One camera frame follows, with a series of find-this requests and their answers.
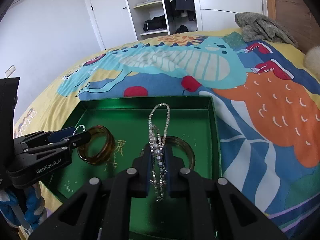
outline bedspread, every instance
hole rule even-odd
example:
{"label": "bedspread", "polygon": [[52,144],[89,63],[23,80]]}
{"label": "bedspread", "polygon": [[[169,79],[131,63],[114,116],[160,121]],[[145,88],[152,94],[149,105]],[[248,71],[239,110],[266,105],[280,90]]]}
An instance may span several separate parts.
{"label": "bedspread", "polygon": [[320,85],[303,57],[289,44],[246,43],[239,29],[126,44],[65,71],[30,105],[14,136],[60,129],[80,100],[211,96],[223,176],[293,238],[320,206]]}

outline purple stripe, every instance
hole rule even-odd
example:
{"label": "purple stripe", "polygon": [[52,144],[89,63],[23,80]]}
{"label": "purple stripe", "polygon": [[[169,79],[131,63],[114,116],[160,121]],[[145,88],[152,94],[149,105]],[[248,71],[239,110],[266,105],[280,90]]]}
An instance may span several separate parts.
{"label": "purple stripe", "polygon": [[300,221],[304,220],[305,218],[307,218],[308,216],[310,216],[314,211],[316,211],[316,209],[320,206],[316,205],[313,209],[311,209],[308,213],[304,214],[303,216],[299,217],[297,221],[295,221],[294,223],[286,226],[285,228],[282,228],[281,231],[282,232],[286,232],[288,230],[290,230],[291,228],[295,227],[296,225],[298,225],[300,223]]}
{"label": "purple stripe", "polygon": [[281,215],[283,215],[283,214],[286,214],[286,213],[290,212],[291,210],[294,210],[294,209],[296,209],[296,208],[298,208],[298,207],[301,207],[303,204],[307,203],[308,201],[310,201],[311,199],[315,198],[315,197],[318,196],[319,194],[320,194],[320,192],[317,193],[316,195],[314,195],[313,197],[308,198],[307,200],[303,201],[302,203],[300,203],[300,204],[298,204],[298,205],[296,205],[296,206],[293,206],[293,207],[291,207],[291,208],[289,208],[289,209],[283,210],[283,211],[281,211],[281,212],[279,212],[279,213],[269,215],[268,218],[269,218],[269,219],[272,219],[272,218],[281,216]]}

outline shelf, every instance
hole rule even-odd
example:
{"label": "shelf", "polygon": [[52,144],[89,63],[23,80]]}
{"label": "shelf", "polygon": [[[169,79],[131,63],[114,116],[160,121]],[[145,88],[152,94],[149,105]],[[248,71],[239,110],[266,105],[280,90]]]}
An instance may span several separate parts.
{"label": "shelf", "polygon": [[149,34],[155,34],[155,33],[168,33],[167,29],[157,29],[157,30],[151,30],[145,33],[141,33],[140,36],[149,35]]}
{"label": "shelf", "polygon": [[155,2],[149,2],[149,3],[144,3],[144,4],[140,4],[140,5],[136,5],[134,6],[134,8],[152,8],[152,7],[156,7],[162,5],[162,1],[155,1]]}

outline white fluffy object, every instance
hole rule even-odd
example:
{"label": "white fluffy object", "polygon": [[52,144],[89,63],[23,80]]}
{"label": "white fluffy object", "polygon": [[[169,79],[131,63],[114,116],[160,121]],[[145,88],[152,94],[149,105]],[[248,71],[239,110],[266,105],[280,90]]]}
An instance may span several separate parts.
{"label": "white fluffy object", "polygon": [[304,67],[320,81],[320,46],[308,51],[304,57]]}

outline white wall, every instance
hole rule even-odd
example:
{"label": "white wall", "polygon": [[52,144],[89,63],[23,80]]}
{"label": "white wall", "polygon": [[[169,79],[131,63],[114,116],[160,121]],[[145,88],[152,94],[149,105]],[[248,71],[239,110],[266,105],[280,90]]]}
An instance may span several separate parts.
{"label": "white wall", "polygon": [[16,66],[14,121],[58,75],[99,50],[84,0],[24,0],[10,9],[0,22],[0,78]]}

